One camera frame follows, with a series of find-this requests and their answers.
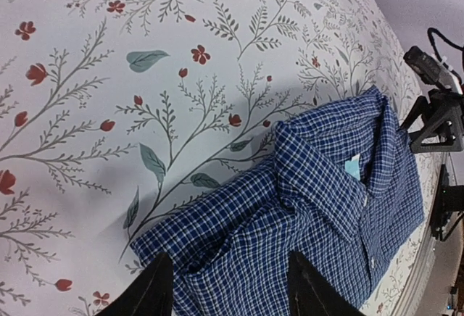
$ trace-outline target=white fabric with floral print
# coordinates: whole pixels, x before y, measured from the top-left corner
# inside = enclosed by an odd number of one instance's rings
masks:
[[[269,154],[275,121],[371,85],[403,118],[421,92],[374,0],[0,10],[0,316],[94,315],[141,271],[130,240]],[[393,315],[423,229],[366,315]]]

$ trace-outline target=black metal bracket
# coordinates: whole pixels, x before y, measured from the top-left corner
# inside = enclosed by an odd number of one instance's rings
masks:
[[[173,274],[169,255],[158,254],[99,315],[170,316],[173,309]],[[300,252],[289,252],[287,283],[291,316],[364,316]]]
[[[424,126],[410,133],[413,153],[452,152],[464,150],[464,96],[453,80],[451,72],[417,46],[404,56],[408,64],[425,84],[436,86],[425,96],[419,96],[402,124],[408,130],[419,118]],[[424,143],[428,138],[440,137],[436,143]]]
[[[464,212],[464,186],[450,186],[447,167],[442,165],[430,217],[432,236],[437,240],[446,241],[464,217],[459,216],[455,224],[447,230],[453,212]]]
[[[464,96],[436,89],[429,91],[428,95],[430,103],[425,96],[419,96],[401,125],[401,128],[408,130],[419,117],[422,117],[423,128],[410,133],[411,150],[413,153],[464,150]],[[441,141],[424,142],[437,136]]]

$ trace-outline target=white wall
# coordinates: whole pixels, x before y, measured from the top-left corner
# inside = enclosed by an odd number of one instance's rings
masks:
[[[408,50],[417,45],[422,50],[432,53],[427,39],[427,28],[438,28],[446,37],[456,44],[464,45],[464,0],[376,0],[398,38]],[[461,55],[441,41],[437,45],[442,56],[447,56],[450,63],[461,77]],[[454,154],[458,178],[464,183],[464,152]]]

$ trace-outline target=shirt collar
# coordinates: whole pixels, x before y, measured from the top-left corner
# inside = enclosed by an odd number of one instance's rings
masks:
[[[373,167],[366,186],[318,151],[318,136],[342,134],[378,121]],[[347,241],[357,233],[366,191],[381,198],[394,166],[397,119],[388,99],[372,87],[363,95],[332,102],[279,122],[275,131],[274,167],[280,196],[297,196],[314,204]]]

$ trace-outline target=blue cloth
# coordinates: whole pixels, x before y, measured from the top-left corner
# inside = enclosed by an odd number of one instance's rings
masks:
[[[274,133],[271,157],[131,244],[144,266],[173,259],[178,316],[289,315],[291,250],[360,307],[423,221],[408,134],[377,88]],[[356,154],[361,181],[344,171]]]
[[[354,156],[351,160],[345,162],[345,171],[357,180],[361,180],[360,172],[360,155]]]

